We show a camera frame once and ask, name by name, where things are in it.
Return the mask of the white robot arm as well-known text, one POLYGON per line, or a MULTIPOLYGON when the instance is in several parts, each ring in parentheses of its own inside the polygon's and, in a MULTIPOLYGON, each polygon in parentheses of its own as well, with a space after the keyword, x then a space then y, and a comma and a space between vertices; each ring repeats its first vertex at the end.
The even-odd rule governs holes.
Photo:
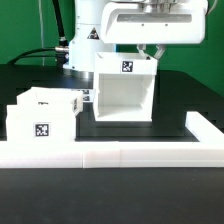
POLYGON ((205 37, 208 0, 74 0, 75 35, 63 68, 90 75, 97 52, 135 45, 140 54, 155 45, 199 44, 205 37))

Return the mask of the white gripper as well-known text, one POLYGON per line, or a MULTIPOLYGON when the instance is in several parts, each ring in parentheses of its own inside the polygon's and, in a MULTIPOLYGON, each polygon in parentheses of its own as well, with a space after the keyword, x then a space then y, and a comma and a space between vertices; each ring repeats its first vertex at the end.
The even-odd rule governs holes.
POLYGON ((205 37, 208 0, 111 0, 103 9, 101 39, 111 44, 138 44, 143 59, 144 44, 198 44, 205 37))

